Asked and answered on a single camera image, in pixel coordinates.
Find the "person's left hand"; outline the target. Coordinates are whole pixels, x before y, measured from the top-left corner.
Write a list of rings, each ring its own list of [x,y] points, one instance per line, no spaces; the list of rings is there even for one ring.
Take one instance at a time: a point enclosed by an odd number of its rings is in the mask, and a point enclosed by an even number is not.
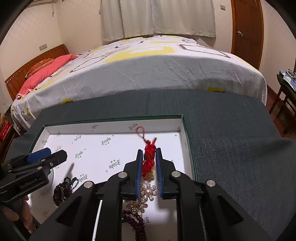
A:
[[[33,234],[35,232],[35,226],[33,224],[33,216],[31,214],[30,207],[27,203],[28,200],[29,197],[27,195],[22,198],[22,209],[19,213],[6,206],[1,206],[1,211],[9,221],[17,221],[21,219],[24,227],[30,234]]]

